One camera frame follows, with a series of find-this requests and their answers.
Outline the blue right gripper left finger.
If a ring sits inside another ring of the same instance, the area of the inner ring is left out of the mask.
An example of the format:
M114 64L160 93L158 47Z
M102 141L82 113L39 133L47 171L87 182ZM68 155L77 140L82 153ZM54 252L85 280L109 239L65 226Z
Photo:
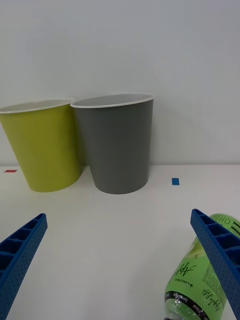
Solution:
M7 318L47 228L41 213L0 243L0 319Z

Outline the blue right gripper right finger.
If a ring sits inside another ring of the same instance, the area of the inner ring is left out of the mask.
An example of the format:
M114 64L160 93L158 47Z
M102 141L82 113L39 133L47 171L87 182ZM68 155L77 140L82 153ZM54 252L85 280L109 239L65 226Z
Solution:
M198 209L192 210L190 224L217 275L235 318L240 319L240 239Z

